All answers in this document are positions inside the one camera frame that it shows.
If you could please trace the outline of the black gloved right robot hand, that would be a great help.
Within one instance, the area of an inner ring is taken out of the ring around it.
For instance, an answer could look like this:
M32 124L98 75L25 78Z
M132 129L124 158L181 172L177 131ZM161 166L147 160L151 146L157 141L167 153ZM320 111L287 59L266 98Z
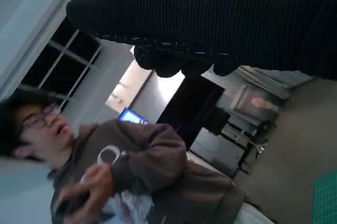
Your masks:
M336 0L71 0L80 31L134 46L160 77L240 66L336 79Z

